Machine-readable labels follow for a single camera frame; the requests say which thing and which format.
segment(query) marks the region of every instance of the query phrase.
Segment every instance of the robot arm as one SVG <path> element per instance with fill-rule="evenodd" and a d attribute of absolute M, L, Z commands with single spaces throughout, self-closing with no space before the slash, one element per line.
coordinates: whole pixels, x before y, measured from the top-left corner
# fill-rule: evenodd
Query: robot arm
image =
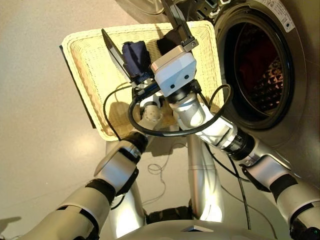
<path fill-rule="evenodd" d="M 185 55 L 178 53 L 178 48 L 179 46 L 159 58 L 151 68 L 179 126 L 182 130 L 189 130 L 204 126 L 214 114 L 198 101 L 196 93 L 188 87 L 191 82 L 189 78 L 184 81 L 184 76 L 193 79 L 196 72 L 196 64 L 184 63 L 196 60 L 186 61 Z M 176 67 L 175 63 L 179 63 L 181 67 Z M 177 82 L 178 89 L 170 87 Z M 275 150 L 222 116 L 196 135 L 228 154 L 259 190 L 273 194 L 280 213 L 290 226 L 293 239 L 298 239 L 297 236 L 301 238 L 303 235 L 319 234 L 319 190 L 295 176 L 290 163 Z"/>
<path fill-rule="evenodd" d="M 145 107 L 145 127 L 157 129 L 163 116 L 156 105 Z M 97 240 L 115 196 L 125 194 L 138 176 L 136 167 L 150 139 L 133 130 L 101 160 L 94 179 L 80 187 L 21 240 Z"/>
<path fill-rule="evenodd" d="M 183 130 L 200 126 L 213 117 L 194 93 L 170 106 Z M 196 135 L 228 154 L 257 189 L 273 194 L 293 239 L 313 239 L 301 236 L 319 234 L 320 192 L 295 176 L 286 159 L 224 117 Z"/>

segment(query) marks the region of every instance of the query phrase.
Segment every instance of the silver metal cylinder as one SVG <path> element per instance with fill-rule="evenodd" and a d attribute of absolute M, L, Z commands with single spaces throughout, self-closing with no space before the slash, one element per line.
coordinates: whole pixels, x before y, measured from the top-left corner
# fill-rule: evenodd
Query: silver metal cylinder
<path fill-rule="evenodd" d="M 145 225 L 145 213 L 136 181 L 125 194 L 122 203 L 110 212 L 108 219 L 114 239 Z"/>
<path fill-rule="evenodd" d="M 215 164 L 198 136 L 187 136 L 187 144 L 193 214 L 200 220 L 222 222 L 224 205 Z"/>
<path fill-rule="evenodd" d="M 190 93 L 181 101 L 170 103 L 170 107 L 177 114 L 185 128 L 192 129 L 200 126 L 206 119 L 206 114 L 195 93 Z"/>

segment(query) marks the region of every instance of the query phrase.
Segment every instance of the beige floor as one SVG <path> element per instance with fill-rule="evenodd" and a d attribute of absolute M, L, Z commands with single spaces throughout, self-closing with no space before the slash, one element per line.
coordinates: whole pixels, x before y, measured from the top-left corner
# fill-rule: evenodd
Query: beige floor
<path fill-rule="evenodd" d="M 129 24 L 137 21 L 114 0 L 0 0 L 0 234 L 6 238 L 25 234 L 54 210 L 90 179 L 105 155 L 106 143 L 91 127 L 60 43 L 70 33 Z M 159 176 L 150 175 L 147 165 L 163 163 L 167 151 L 157 157 L 146 153 L 138 164 L 143 201 L 163 190 Z M 218 169 L 222 184 L 240 197 L 237 181 Z M 148 212 L 188 203 L 185 148 L 174 149 L 163 179 L 166 192 L 145 206 Z M 249 203 L 273 223 L 279 239 L 289 239 L 272 203 L 251 184 L 245 183 L 245 190 Z M 241 202 L 226 193 L 223 197 L 225 222 L 245 228 Z M 267 222 L 250 213 L 253 231 L 272 237 Z M 109 231 L 106 225 L 101 239 L 108 239 Z"/>

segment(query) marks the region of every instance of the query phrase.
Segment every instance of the wire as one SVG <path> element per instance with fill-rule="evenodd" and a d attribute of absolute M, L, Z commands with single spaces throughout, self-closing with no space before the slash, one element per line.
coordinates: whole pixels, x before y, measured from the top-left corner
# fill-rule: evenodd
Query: wire
<path fill-rule="evenodd" d="M 230 162 L 232 164 L 232 167 L 234 169 L 234 172 L 235 172 L 235 174 L 237 176 L 239 187 L 240 187 L 240 190 L 241 190 L 241 195 L 242 195 L 243 205 L 244 205 L 244 211 L 245 211 L 245 216 L 246 216 L 247 228 L 248 228 L 248 230 L 251 230 L 251 221 L 250 221 L 250 215 L 249 215 L 249 209 L 248 209 L 246 193 L 245 193 L 245 190 L 244 190 L 244 185 L 242 184 L 242 180 L 240 179 L 239 172 L 238 172 L 238 170 L 236 168 L 236 165 L 235 165 L 234 161 L 230 157 L 229 157 L 229 160 L 230 160 Z"/>
<path fill-rule="evenodd" d="M 112 126 L 111 122 L 109 121 L 108 119 L 108 116 L 107 116 L 107 113 L 106 113 L 106 104 L 107 104 L 107 101 L 108 99 L 111 97 L 112 94 L 115 94 L 121 90 L 124 90 L 124 89 L 128 89 L 128 88 L 131 88 L 132 86 L 129 85 L 129 86 L 124 86 L 124 87 L 121 87 L 121 88 L 118 88 L 112 92 L 109 93 L 108 96 L 106 96 L 104 102 L 103 102 L 103 115 L 104 115 L 104 118 L 106 120 L 106 122 L 108 123 L 109 127 L 112 129 L 112 131 L 114 132 L 115 136 L 118 138 L 119 141 L 121 141 L 121 137 L 119 136 L 119 134 L 117 133 L 117 131 L 115 130 L 115 128 Z"/>
<path fill-rule="evenodd" d="M 232 176 L 238 178 L 238 176 L 237 176 L 234 172 L 232 172 L 229 168 L 227 168 L 222 162 L 220 162 L 220 161 L 215 157 L 215 155 L 212 153 L 209 145 L 208 145 L 206 142 L 204 143 L 204 145 L 205 145 L 206 149 L 208 150 L 209 154 L 211 155 L 211 157 L 212 157 L 221 167 L 223 167 L 225 170 L 227 170 Z M 246 183 L 250 183 L 250 181 L 249 181 L 248 179 L 242 178 L 242 177 L 240 177 L 240 176 L 239 176 L 239 178 L 240 178 L 242 181 L 246 182 Z"/>
<path fill-rule="evenodd" d="M 166 185 L 165 181 L 163 180 L 163 172 L 164 172 L 164 170 L 165 170 L 165 168 L 166 168 L 166 166 L 167 166 L 167 164 L 168 164 L 171 151 L 172 151 L 172 150 L 174 149 L 174 147 L 177 146 L 177 145 L 184 146 L 184 147 L 188 148 L 188 147 L 187 147 L 185 144 L 183 144 L 183 143 L 180 143 L 180 142 L 174 143 L 174 144 L 172 144 L 172 146 L 171 146 L 171 148 L 170 148 L 170 150 L 169 150 L 169 152 L 168 152 L 168 157 L 167 157 L 165 163 L 163 164 L 163 166 L 160 166 L 159 164 L 156 164 L 156 163 L 151 163 L 151 164 L 148 165 L 147 169 L 148 169 L 148 172 L 149 172 L 150 174 L 152 174 L 152 175 L 160 175 L 160 182 L 163 184 L 164 189 L 163 189 L 163 191 L 162 191 L 162 193 L 161 193 L 160 195 L 144 201 L 144 202 L 142 203 L 142 205 L 152 204 L 152 203 L 158 201 L 158 200 L 165 194 L 166 189 L 167 189 L 167 185 Z"/>
<path fill-rule="evenodd" d="M 126 196 L 126 195 L 123 195 L 122 198 L 121 198 L 121 200 L 118 202 L 118 204 L 115 205 L 115 206 L 113 206 L 113 207 L 111 208 L 111 210 L 115 210 L 117 207 L 119 207 L 120 204 L 121 204 L 121 203 L 123 202 L 123 200 L 125 199 L 125 196 Z"/>
<path fill-rule="evenodd" d="M 209 107 L 208 101 L 207 101 L 207 99 L 205 98 L 205 96 L 202 94 L 202 92 L 199 92 L 198 94 L 199 94 L 199 96 L 201 97 L 203 103 L 204 103 L 207 107 Z"/>
<path fill-rule="evenodd" d="M 224 186 L 221 185 L 221 188 L 227 193 L 229 194 L 231 197 L 237 199 L 238 201 L 240 201 L 241 203 L 243 203 L 244 201 L 241 200 L 240 198 L 236 197 L 235 195 L 233 195 L 231 192 L 229 192 Z M 264 217 L 264 219 L 269 223 L 270 227 L 271 227 L 271 230 L 272 230 L 272 234 L 273 234 L 273 237 L 275 239 L 278 239 L 277 238 L 277 234 L 276 234 L 276 231 L 275 231 L 275 228 L 274 226 L 272 225 L 272 223 L 270 222 L 270 220 L 266 217 L 266 215 L 264 215 L 261 211 L 259 211 L 258 209 L 256 209 L 255 207 L 251 206 L 248 204 L 248 207 L 253 209 L 254 211 L 256 211 L 257 213 L 259 213 L 262 217 Z"/>
<path fill-rule="evenodd" d="M 128 117 L 130 120 L 130 123 L 140 132 L 144 133 L 144 134 L 148 134 L 151 136 L 156 136 L 156 137 L 182 137 L 182 136 L 187 136 L 187 135 L 191 135 L 191 134 L 195 134 L 197 132 L 201 132 L 203 130 L 205 130 L 206 128 L 210 127 L 215 121 L 217 121 L 223 111 L 225 110 L 226 106 L 230 103 L 232 96 L 233 96 L 233 89 L 229 84 L 223 84 L 221 86 L 219 86 L 213 93 L 210 101 L 213 101 L 213 98 L 217 95 L 218 91 L 220 89 L 223 88 L 227 88 L 228 89 L 228 95 L 227 98 L 225 100 L 225 103 L 223 104 L 223 106 L 219 109 L 219 111 L 206 123 L 197 126 L 195 128 L 191 128 L 188 130 L 180 130 L 180 131 L 156 131 L 156 130 L 150 130 L 148 128 L 145 128 L 141 125 L 139 125 L 136 120 L 134 119 L 133 116 L 133 112 L 134 112 L 134 108 L 135 105 L 141 100 L 140 96 L 136 96 L 133 101 L 130 103 L 129 109 L 128 109 Z"/>

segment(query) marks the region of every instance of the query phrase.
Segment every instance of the black cable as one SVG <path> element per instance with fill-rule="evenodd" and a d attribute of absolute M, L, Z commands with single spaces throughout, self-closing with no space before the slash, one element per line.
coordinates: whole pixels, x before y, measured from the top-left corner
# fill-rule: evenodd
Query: black cable
<path fill-rule="evenodd" d="M 126 195 L 123 195 L 122 198 L 121 198 L 121 200 L 120 200 L 120 202 L 118 202 L 117 205 L 113 206 L 113 207 L 111 208 L 111 210 L 114 210 L 114 209 L 116 209 L 117 207 L 119 207 L 120 204 L 121 204 L 121 203 L 123 202 L 123 200 L 125 199 L 125 196 L 126 196 Z"/>
<path fill-rule="evenodd" d="M 231 171 L 229 168 L 227 168 L 222 162 L 220 162 L 220 161 L 215 157 L 215 155 L 212 153 L 212 151 L 211 151 L 208 143 L 205 142 L 204 145 L 205 145 L 206 149 L 208 150 L 209 154 L 211 155 L 211 157 L 212 157 L 221 167 L 223 167 L 225 170 L 227 170 L 232 176 L 238 178 L 238 176 L 237 176 L 233 171 Z M 242 178 L 242 177 L 240 177 L 240 176 L 239 176 L 239 178 L 240 178 L 242 181 L 246 182 L 246 183 L 250 183 L 250 181 L 249 181 L 248 179 Z"/>
<path fill-rule="evenodd" d="M 207 99 L 205 98 L 205 96 L 202 94 L 202 92 L 199 92 L 198 94 L 199 94 L 199 96 L 201 97 L 203 103 L 204 103 L 207 107 L 209 107 L 208 101 L 207 101 Z"/>
<path fill-rule="evenodd" d="M 237 175 L 239 187 L 240 187 L 240 190 L 241 190 L 242 199 L 243 199 L 243 205 L 244 205 L 244 210 L 245 210 L 245 216 L 246 216 L 247 228 L 248 228 L 248 230 L 251 230 L 251 221 L 250 221 L 250 215 L 249 215 L 249 209 L 248 209 L 247 198 L 246 198 L 246 194 L 245 194 L 245 190 L 244 190 L 244 185 L 242 184 L 242 180 L 240 178 L 239 172 L 238 172 L 238 170 L 236 168 L 236 165 L 235 165 L 234 161 L 230 157 L 229 157 L 229 160 L 230 160 L 230 162 L 232 164 L 232 167 L 234 169 L 235 174 Z"/>
<path fill-rule="evenodd" d="M 238 201 L 240 201 L 240 202 L 242 202 L 242 203 L 244 202 L 243 200 L 241 200 L 240 198 L 236 197 L 236 196 L 233 195 L 231 192 L 229 192 L 224 186 L 221 185 L 221 188 L 222 188 L 227 194 L 229 194 L 231 197 L 237 199 Z M 277 238 L 276 231 L 275 231 L 275 228 L 274 228 L 274 226 L 272 225 L 272 223 L 270 222 L 270 220 L 266 217 L 266 215 L 264 215 L 261 211 L 259 211 L 258 209 L 256 209 L 255 207 L 253 207 L 253 206 L 251 206 L 251 205 L 249 205 L 249 204 L 248 204 L 248 207 L 251 208 L 251 209 L 253 209 L 254 211 L 256 211 L 258 214 L 260 214 L 260 215 L 268 222 L 268 224 L 269 224 L 270 227 L 271 227 L 271 231 L 272 231 L 272 234 L 273 234 L 274 239 L 278 239 L 278 238 Z"/>
<path fill-rule="evenodd" d="M 128 110 L 128 117 L 130 120 L 130 123 L 140 132 L 144 133 L 144 134 L 148 134 L 151 136 L 156 136 L 156 137 L 182 137 L 182 136 L 187 136 L 187 135 L 191 135 L 191 134 L 195 134 L 197 132 L 201 132 L 203 130 L 205 130 L 206 128 L 210 127 L 215 121 L 217 121 L 223 111 L 225 110 L 226 106 L 230 103 L 232 96 L 233 96 L 233 89 L 231 88 L 231 86 L 229 84 L 223 84 L 221 86 L 219 86 L 213 93 L 211 99 L 213 100 L 213 98 L 217 95 L 218 91 L 220 89 L 223 88 L 228 88 L 228 96 L 225 100 L 225 103 L 223 104 L 223 106 L 219 109 L 219 111 L 206 123 L 197 126 L 195 128 L 191 128 L 188 130 L 180 130 L 180 131 L 156 131 L 156 130 L 150 130 L 147 129 L 145 127 L 142 127 L 141 125 L 139 125 L 136 120 L 134 119 L 134 108 L 135 105 L 140 102 L 141 100 L 143 100 L 143 98 L 141 98 L 141 96 L 136 96 L 133 101 L 131 102 L 130 106 L 129 106 L 129 110 Z"/>
<path fill-rule="evenodd" d="M 108 96 L 106 96 L 106 98 L 105 98 L 105 100 L 103 102 L 103 107 L 102 108 L 103 108 L 104 118 L 105 118 L 105 120 L 108 123 L 109 127 L 112 129 L 112 131 L 114 132 L 115 136 L 118 138 L 119 141 L 121 141 L 121 138 L 120 138 L 119 134 L 117 133 L 117 131 L 115 130 L 115 128 L 112 126 L 111 122 L 108 119 L 108 116 L 107 116 L 107 113 L 106 113 L 106 104 L 107 104 L 107 101 L 108 101 L 108 99 L 110 98 L 110 96 L 112 94 L 115 94 L 115 93 L 117 93 L 117 92 L 119 92 L 121 90 L 128 89 L 128 88 L 131 88 L 131 87 L 132 87 L 131 85 L 130 86 L 124 86 L 124 87 L 121 87 L 121 88 L 118 88 L 118 89 L 112 91 L 111 93 L 109 93 Z"/>

